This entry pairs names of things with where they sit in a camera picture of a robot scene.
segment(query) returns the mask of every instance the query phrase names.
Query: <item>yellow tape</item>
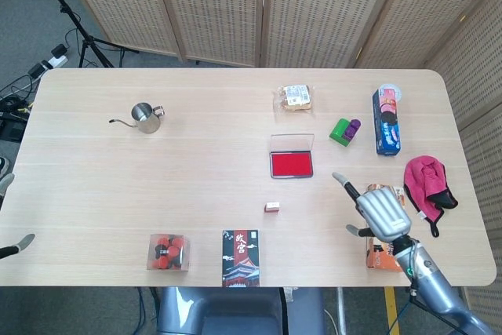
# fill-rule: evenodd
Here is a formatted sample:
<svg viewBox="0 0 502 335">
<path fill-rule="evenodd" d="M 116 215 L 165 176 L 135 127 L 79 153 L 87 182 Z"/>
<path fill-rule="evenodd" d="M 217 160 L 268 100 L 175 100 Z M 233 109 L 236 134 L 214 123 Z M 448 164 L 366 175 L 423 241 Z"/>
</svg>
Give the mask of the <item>yellow tape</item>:
<svg viewBox="0 0 502 335">
<path fill-rule="evenodd" d="M 389 328 L 391 328 L 392 323 L 398 318 L 398 311 L 395 307 L 395 294 L 394 287 L 386 286 L 384 288 L 385 292 L 385 307 L 387 308 L 387 321 L 389 323 Z M 399 322 L 396 322 L 392 328 L 390 335 L 399 335 Z"/>
</svg>

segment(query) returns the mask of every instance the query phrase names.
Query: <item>wooden table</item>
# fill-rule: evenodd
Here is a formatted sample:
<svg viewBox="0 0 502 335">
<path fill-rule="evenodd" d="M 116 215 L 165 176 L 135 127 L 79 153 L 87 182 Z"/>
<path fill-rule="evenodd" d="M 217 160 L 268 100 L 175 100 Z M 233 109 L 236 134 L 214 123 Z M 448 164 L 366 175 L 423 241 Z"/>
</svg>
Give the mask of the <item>wooden table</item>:
<svg viewBox="0 0 502 335">
<path fill-rule="evenodd" d="M 402 151 L 375 152 L 371 96 L 402 89 Z M 313 114 L 275 117 L 281 85 L 313 87 Z M 141 101 L 162 104 L 161 129 L 128 119 Z M 349 147 L 328 138 L 339 118 L 362 127 Z M 273 133 L 314 133 L 314 176 L 270 177 Z M 220 286 L 223 229 L 260 230 L 262 286 L 405 286 L 402 273 L 369 270 L 366 241 L 345 230 L 363 219 L 336 170 L 361 191 L 402 185 L 405 164 L 434 155 L 460 202 L 433 239 L 411 203 L 419 238 L 455 286 L 496 274 L 445 85 L 433 71 L 326 69 L 57 69 L 42 80 L 0 212 L 0 245 L 27 233 L 21 254 L 0 260 L 3 286 Z M 264 213 L 280 202 L 279 214 Z M 150 234 L 191 239 L 187 273 L 148 271 Z"/>
</svg>

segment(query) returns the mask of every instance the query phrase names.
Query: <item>tripod stand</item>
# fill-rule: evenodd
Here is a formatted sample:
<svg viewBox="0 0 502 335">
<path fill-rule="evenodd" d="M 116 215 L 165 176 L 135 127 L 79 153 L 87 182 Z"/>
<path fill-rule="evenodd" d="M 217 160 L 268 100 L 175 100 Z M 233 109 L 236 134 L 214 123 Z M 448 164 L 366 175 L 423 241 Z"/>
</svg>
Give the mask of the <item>tripod stand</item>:
<svg viewBox="0 0 502 335">
<path fill-rule="evenodd" d="M 75 24 L 75 26 L 77 27 L 78 31 L 80 32 L 80 34 L 82 35 L 82 38 L 83 38 L 82 50 L 80 53 L 80 62 L 78 63 L 79 68 L 82 68 L 82 66 L 84 64 L 85 51 L 87 50 L 88 47 L 96 54 L 97 59 L 101 62 L 101 64 L 103 64 L 103 67 L 105 67 L 105 68 L 112 68 L 113 67 L 113 64 L 108 60 L 108 58 L 106 58 L 106 56 L 103 54 L 103 52 L 101 52 L 101 50 L 98 48 L 98 46 L 96 45 L 96 42 L 103 43 L 108 46 L 116 47 L 118 49 L 121 49 L 122 51 L 130 51 L 132 53 L 139 53 L 139 51 L 137 51 L 137 50 L 129 49 L 125 46 L 116 45 L 114 43 L 93 37 L 92 35 L 87 33 L 87 31 L 85 31 L 84 27 L 82 26 L 82 24 L 80 24 L 80 21 L 77 19 L 77 17 L 75 16 L 73 11 L 71 10 L 70 6 L 64 0 L 57 0 L 57 1 L 60 3 L 61 12 L 66 13 L 70 17 L 71 21 L 73 22 L 73 24 Z"/>
</svg>

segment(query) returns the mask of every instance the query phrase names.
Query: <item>small white eraser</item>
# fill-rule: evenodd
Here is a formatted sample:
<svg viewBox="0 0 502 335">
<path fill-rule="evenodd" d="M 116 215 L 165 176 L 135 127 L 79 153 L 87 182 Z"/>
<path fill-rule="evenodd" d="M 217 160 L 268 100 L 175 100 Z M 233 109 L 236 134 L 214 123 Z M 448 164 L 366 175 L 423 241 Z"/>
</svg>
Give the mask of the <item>small white eraser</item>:
<svg viewBox="0 0 502 335">
<path fill-rule="evenodd" d="M 279 212 L 279 202 L 269 202 L 265 205 L 265 212 Z"/>
</svg>

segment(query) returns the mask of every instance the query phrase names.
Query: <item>robotic arm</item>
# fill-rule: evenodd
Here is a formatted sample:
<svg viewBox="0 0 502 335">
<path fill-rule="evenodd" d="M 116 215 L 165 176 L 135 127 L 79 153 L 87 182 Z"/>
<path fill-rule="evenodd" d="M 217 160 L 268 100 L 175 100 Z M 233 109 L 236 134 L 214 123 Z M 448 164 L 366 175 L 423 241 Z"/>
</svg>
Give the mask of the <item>robotic arm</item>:
<svg viewBox="0 0 502 335">
<path fill-rule="evenodd" d="M 349 232 L 358 237 L 377 237 L 382 242 L 392 243 L 394 258 L 411 282 L 410 302 L 452 326 L 455 330 L 450 335 L 495 334 L 459 298 L 422 244 L 408 236 L 411 220 L 390 189 L 382 188 L 360 195 L 341 174 L 333 173 L 333 178 L 345 188 L 354 200 L 355 208 L 369 225 L 365 229 L 348 225 Z M 446 321 L 443 316 L 453 319 L 458 326 Z"/>
</svg>

